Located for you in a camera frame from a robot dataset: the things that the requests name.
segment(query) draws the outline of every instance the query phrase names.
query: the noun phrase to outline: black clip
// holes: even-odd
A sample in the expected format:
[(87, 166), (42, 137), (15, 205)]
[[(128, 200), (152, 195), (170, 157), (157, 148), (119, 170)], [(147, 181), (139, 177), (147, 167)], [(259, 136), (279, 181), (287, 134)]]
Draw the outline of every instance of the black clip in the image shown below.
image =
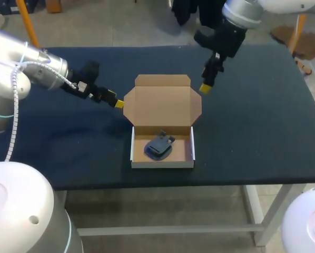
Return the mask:
[(161, 161), (172, 152), (172, 143), (174, 141), (174, 137), (168, 136), (166, 132), (161, 131), (159, 136), (147, 143), (144, 148), (144, 152), (153, 160)]

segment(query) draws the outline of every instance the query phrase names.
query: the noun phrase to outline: table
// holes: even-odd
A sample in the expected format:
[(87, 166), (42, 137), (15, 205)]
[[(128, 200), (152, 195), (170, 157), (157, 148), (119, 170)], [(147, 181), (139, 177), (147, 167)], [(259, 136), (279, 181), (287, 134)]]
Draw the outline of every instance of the table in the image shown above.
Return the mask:
[[(210, 56), (198, 46), (50, 48), (73, 68), (101, 63), (98, 85), (122, 98), (138, 74), (187, 74), (201, 85)], [(244, 45), (225, 63), (194, 125), (195, 168), (130, 168), (131, 124), (122, 111), (61, 90), (33, 87), (19, 110), (12, 157), (37, 168), (56, 190), (246, 185), (251, 225), (82, 229), (81, 235), (156, 232), (255, 231), (264, 246), (288, 204), (315, 182), (315, 102), (289, 51), (281, 45)], [(0, 135), (0, 160), (10, 131)], [(254, 184), (286, 184), (263, 219)]]

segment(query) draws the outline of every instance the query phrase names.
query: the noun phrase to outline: floor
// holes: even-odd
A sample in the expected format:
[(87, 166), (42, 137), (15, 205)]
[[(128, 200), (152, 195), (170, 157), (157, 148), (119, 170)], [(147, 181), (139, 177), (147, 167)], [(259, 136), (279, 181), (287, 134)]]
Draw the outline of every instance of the floor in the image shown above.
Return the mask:
[[(61, 14), (47, 14), (40, 3), (32, 22), (42, 47), (155, 46), (194, 44), (196, 15), (179, 27), (168, 0), (62, 0)], [(266, 14), (245, 43), (275, 43), (268, 32), (296, 23), (294, 15)], [(306, 29), (315, 32), (315, 16)], [(7, 17), (4, 30), (27, 40), (21, 17)], [(315, 70), (315, 60), (311, 62)], [(315, 98), (315, 74), (306, 79)], [(280, 186), (258, 186), (266, 212)], [(248, 220), (239, 187), (183, 187), (71, 191), (67, 209), (77, 227), (245, 223)], [(140, 252), (284, 252), (280, 233), (265, 248), (256, 248), (249, 233), (145, 235), (83, 238), (85, 253)]]

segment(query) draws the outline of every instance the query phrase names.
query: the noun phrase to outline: brown mat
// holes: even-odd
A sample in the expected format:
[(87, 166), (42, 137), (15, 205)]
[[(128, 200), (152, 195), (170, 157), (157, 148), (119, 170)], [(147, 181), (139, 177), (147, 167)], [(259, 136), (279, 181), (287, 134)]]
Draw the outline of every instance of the brown mat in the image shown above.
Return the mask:
[[(289, 45), (294, 27), (278, 26), (271, 30), (270, 34), (276, 41)], [(311, 60), (315, 58), (315, 34), (311, 32), (302, 32), (294, 49), (294, 55), (302, 60)]]

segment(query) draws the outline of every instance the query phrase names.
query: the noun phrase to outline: open cardboard box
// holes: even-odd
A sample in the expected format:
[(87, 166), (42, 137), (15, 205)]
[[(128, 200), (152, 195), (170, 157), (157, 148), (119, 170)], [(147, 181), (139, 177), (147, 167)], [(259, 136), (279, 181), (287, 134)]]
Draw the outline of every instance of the open cardboard box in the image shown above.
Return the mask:
[[(139, 75), (124, 98), (124, 115), (132, 129), (132, 168), (193, 168), (195, 146), (192, 124), (202, 113), (202, 100), (187, 75)], [(161, 130), (175, 137), (171, 154), (155, 161), (145, 145)]]

